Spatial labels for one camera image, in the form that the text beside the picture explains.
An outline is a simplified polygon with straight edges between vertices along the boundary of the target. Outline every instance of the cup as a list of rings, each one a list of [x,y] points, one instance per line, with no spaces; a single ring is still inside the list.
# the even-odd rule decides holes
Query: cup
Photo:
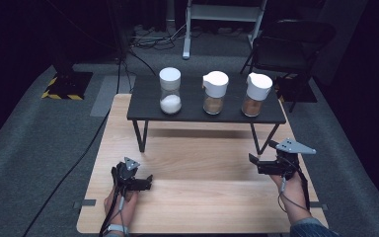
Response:
[[[177,113],[181,109],[181,72],[177,68],[167,67],[159,73],[161,84],[161,110],[168,115]]]
[[[229,77],[220,71],[212,71],[202,78],[205,87],[204,110],[210,115],[217,115],[223,109]]]
[[[269,94],[272,80],[266,75],[252,72],[248,75],[247,83],[248,89],[242,104],[242,112],[247,117],[256,117],[260,114],[264,100]]]

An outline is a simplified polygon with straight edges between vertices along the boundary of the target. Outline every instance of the wire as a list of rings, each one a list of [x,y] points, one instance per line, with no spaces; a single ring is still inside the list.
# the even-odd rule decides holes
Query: wire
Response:
[[[156,76],[156,73],[155,71],[152,69],[152,67],[149,66],[149,64],[147,64],[143,59],[141,59],[140,57],[138,57],[132,50],[129,52],[133,57],[139,59],[141,62],[143,62],[153,73],[153,75]]]
[[[134,76],[137,76],[137,74],[134,73],[134,72],[132,72],[132,71],[130,71],[130,70],[128,70],[128,64],[125,61],[122,62],[122,66],[124,67],[124,71],[127,74],[127,78],[128,78],[128,86],[130,88],[130,90],[128,91],[128,93],[131,94],[132,91],[133,91],[133,87],[131,86],[131,78],[130,78],[129,73],[134,74]]]
[[[114,196],[113,196],[113,202],[112,202],[112,204],[110,206],[110,210],[107,213],[106,218],[104,219],[103,224],[101,225],[100,234],[99,234],[100,237],[102,237],[104,235],[104,231],[107,229],[107,224],[109,222],[111,222],[110,219],[109,219],[109,216],[111,216],[113,214],[113,211],[114,211],[114,208],[115,208],[115,204],[116,204],[116,200],[118,199],[118,193],[119,193],[119,190],[117,189],[117,187],[115,187],[115,192],[114,192]]]
[[[290,198],[288,198],[287,196],[284,195],[284,192],[279,192],[279,195],[278,195],[278,204],[279,204],[279,207],[282,209],[282,211],[284,211],[285,213],[287,212],[281,205],[281,197],[284,197],[286,200],[288,200],[289,202],[291,202],[292,204],[294,204],[295,206],[298,206],[304,210],[307,210],[309,213],[310,213],[310,210],[308,210],[306,207],[303,207],[299,204],[297,204],[296,202],[292,201]]]
[[[120,69],[121,69],[121,63],[118,64],[118,73],[117,73],[117,78],[116,78],[118,83],[116,83],[116,94],[118,94],[118,92],[119,92],[119,71],[120,71]]]
[[[171,35],[169,33],[168,28],[167,28],[166,29],[166,31],[168,33],[167,37],[150,38],[150,39],[154,39],[154,40],[149,40],[149,41],[145,41],[145,42],[138,42],[138,43],[133,44],[131,47],[141,47],[143,45],[151,44],[150,46],[147,47],[147,48],[151,48],[151,47],[154,47],[155,45],[163,43],[163,42],[166,42],[164,44],[169,44],[169,42],[173,42],[181,36],[181,30],[184,28],[185,25],[186,24],[183,24],[173,35]],[[148,39],[148,38],[145,38],[145,36],[148,36],[150,33],[152,33],[152,31],[149,31],[149,33],[145,34],[143,36],[143,38],[141,38],[140,40]]]
[[[124,224],[124,220],[122,219],[122,213],[121,211],[119,212],[119,218],[121,218],[121,223],[122,223],[122,233],[124,233],[124,236],[128,236],[126,233],[125,233],[125,224]]]
[[[79,159],[76,161],[76,163],[70,168],[70,170],[63,176],[63,178],[59,181],[57,186],[53,189],[50,196],[47,198],[47,200],[44,202],[44,204],[39,209],[38,213],[34,217],[33,221],[30,223],[29,227],[27,228],[26,232],[24,232],[24,237],[27,236],[30,229],[33,227],[34,223],[37,221],[38,217],[41,215],[44,208],[47,206],[48,202],[51,200],[51,198],[54,196],[58,188],[61,186],[61,184],[64,182],[64,180],[72,173],[72,171],[76,168],[76,166],[82,161],[82,159],[85,157],[85,155],[88,153],[88,151],[91,149],[92,144],[97,139],[98,134],[100,133],[101,128],[103,128],[104,123],[107,120],[107,117],[109,116],[110,111],[107,112],[106,116],[104,117],[103,122],[101,122],[100,126],[97,129],[97,132],[95,133],[94,137],[92,138],[91,142],[89,143],[88,147],[85,149],[85,152],[79,157]]]

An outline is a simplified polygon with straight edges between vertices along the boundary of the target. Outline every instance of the black chair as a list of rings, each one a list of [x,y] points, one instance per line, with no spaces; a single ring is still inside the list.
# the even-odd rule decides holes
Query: black chair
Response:
[[[292,86],[280,87],[277,96],[279,98],[287,90],[293,95],[293,103],[289,109],[292,112],[299,95],[312,77],[311,69],[319,51],[335,34],[335,28],[327,23],[303,20],[280,20],[271,23],[254,39],[252,52],[240,73],[248,65],[250,73],[253,67],[287,73],[283,77],[277,77],[274,84],[279,85],[281,80],[290,80]]]

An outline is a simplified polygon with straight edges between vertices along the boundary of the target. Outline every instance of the brown powder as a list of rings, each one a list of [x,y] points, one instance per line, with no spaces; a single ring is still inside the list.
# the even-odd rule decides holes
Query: brown powder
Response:
[[[245,102],[243,103],[242,112],[247,117],[255,117],[255,116],[260,114],[262,106],[263,106],[262,101],[256,101],[256,100],[253,100],[253,99],[247,97],[245,99]]]
[[[221,98],[207,97],[204,100],[204,110],[211,115],[219,114],[222,108],[223,100]]]

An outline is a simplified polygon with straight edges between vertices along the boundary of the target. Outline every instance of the wooden table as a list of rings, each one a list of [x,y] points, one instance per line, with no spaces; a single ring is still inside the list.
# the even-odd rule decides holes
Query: wooden table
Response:
[[[99,232],[105,218],[104,198],[113,185],[111,167],[125,156],[141,164],[136,178],[153,174],[152,189],[140,193],[131,233],[289,231],[275,184],[249,162],[248,154],[255,154],[256,148],[248,124],[152,121],[150,142],[141,153],[132,122],[126,118],[129,101],[130,95],[114,98],[85,195],[96,202],[82,206],[79,232]],[[256,124],[256,130],[268,134],[272,125]],[[294,137],[288,122],[279,127],[273,140],[287,137]],[[275,150],[267,149],[261,159],[274,160]],[[302,157],[299,159],[309,179]],[[311,201],[318,201],[310,179],[309,193]],[[321,208],[311,208],[311,212],[327,225]]]

